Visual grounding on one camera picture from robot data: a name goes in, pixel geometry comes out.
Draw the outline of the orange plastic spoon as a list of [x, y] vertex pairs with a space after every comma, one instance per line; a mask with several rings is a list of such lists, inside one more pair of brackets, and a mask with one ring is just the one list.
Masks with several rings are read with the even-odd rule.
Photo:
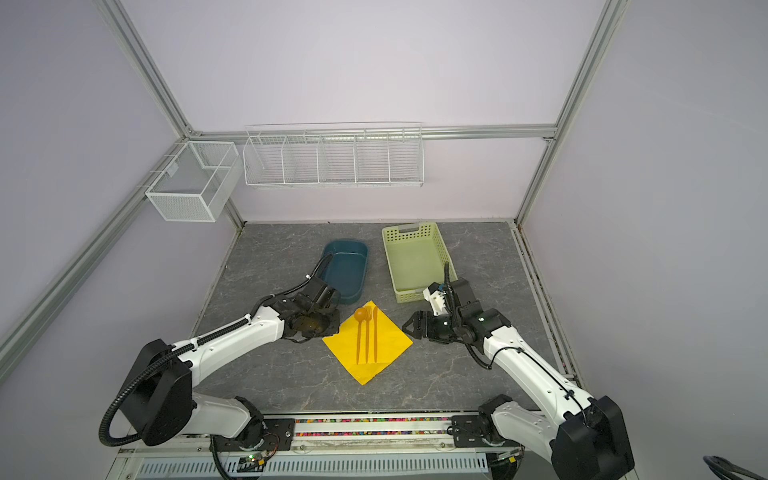
[[361, 349], [363, 347], [367, 348], [367, 345], [363, 344], [363, 329], [368, 328], [368, 321], [370, 319], [369, 312], [365, 307], [358, 308], [354, 314], [353, 318], [357, 322], [357, 334], [356, 334], [356, 363], [360, 364], [360, 358], [361, 358]]

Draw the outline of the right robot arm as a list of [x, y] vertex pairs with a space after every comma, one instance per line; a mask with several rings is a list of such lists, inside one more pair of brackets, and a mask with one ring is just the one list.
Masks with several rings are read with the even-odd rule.
[[478, 409], [492, 444], [516, 442], [550, 461], [560, 479], [621, 479], [635, 459], [620, 407], [567, 379], [496, 309], [485, 309], [464, 278], [443, 279], [423, 291], [427, 311], [418, 311], [402, 330], [414, 339], [461, 344], [485, 370], [499, 367], [535, 403], [528, 410], [506, 395]]

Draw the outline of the yellow paper napkin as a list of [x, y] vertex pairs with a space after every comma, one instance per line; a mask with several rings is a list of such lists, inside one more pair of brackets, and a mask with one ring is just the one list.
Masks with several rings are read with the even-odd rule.
[[323, 343], [360, 385], [368, 384], [413, 344], [373, 301], [359, 307]]

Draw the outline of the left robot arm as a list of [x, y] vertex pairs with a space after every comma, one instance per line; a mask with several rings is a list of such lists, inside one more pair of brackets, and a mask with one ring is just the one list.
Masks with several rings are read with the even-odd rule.
[[208, 435], [230, 439], [242, 450], [260, 447], [267, 426], [252, 402], [195, 389], [259, 347], [281, 340], [303, 344], [336, 334], [337, 294], [322, 278], [332, 259], [325, 254], [301, 283], [262, 297], [248, 313], [222, 327], [175, 343], [156, 339], [145, 344], [100, 421], [100, 443], [158, 446], [179, 435]]

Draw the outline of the orange plastic fork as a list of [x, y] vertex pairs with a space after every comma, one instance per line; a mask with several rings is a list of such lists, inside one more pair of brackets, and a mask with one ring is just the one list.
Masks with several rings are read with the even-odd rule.
[[365, 307], [365, 363], [368, 364], [370, 359], [370, 327], [371, 327], [372, 313], [369, 307]]

